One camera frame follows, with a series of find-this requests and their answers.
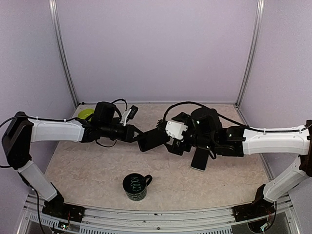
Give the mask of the black phone case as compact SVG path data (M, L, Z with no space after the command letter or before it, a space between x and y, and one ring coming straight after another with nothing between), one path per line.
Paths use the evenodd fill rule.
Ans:
M138 146L141 152L146 152L170 141L170 137L157 128L139 135Z

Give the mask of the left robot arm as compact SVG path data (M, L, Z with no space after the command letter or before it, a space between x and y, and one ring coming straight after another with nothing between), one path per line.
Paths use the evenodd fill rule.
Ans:
M47 180L43 172L32 161L30 145L41 141L72 141L90 143L105 137L114 141L132 143L140 140L143 132L128 124L138 108L132 106L124 113L114 103L99 102L94 112L85 119L46 119L27 116L17 112L8 119L10 123L2 139L2 147L8 167L16 170L30 187L49 202L49 209L62 217L68 213L68 205L61 201L62 196Z

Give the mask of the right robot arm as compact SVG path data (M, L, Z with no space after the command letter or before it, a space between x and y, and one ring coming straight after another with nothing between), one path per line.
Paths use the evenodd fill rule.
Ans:
M196 156L245 156L263 153L297 154L294 162L271 182L257 189L249 206L260 216L283 194L312 176L312 122L292 128L259 129L240 123L222 127L215 109L201 107L191 114L180 113L170 121L163 119L164 132L174 141L169 152L182 155L195 147Z

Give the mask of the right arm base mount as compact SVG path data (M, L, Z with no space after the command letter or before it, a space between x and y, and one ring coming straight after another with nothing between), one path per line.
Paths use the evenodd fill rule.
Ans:
M276 210L275 203L266 200L254 201L248 204L238 205L233 207L233 214L236 222L250 220L269 213L274 213Z

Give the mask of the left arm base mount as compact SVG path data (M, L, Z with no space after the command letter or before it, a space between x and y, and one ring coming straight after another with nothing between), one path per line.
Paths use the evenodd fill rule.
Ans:
M64 203L62 200L45 201L42 213L67 221L82 222L85 208L78 205Z

